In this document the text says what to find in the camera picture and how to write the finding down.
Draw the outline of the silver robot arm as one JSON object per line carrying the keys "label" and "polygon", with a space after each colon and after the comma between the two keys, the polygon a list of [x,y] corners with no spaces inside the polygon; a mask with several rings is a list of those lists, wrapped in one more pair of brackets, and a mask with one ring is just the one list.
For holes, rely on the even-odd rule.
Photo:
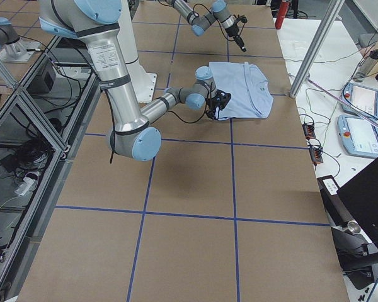
{"label": "silver robot arm", "polygon": [[164,1],[164,6],[172,7],[179,12],[196,36],[202,36],[206,30],[217,23],[223,37],[228,42],[234,42],[242,52],[246,52],[241,34],[248,22],[247,17],[232,14],[225,1],[214,1],[210,8],[200,3],[190,6],[188,1],[182,0]]}
{"label": "silver robot arm", "polygon": [[112,114],[108,134],[114,154],[138,161],[154,158],[161,146],[160,131],[152,123],[173,106],[185,104],[213,114],[227,94],[217,89],[207,66],[196,70],[189,88],[169,88],[165,94],[141,108],[125,64],[117,35],[121,1],[40,1],[40,24],[53,35],[81,40],[87,47]]}

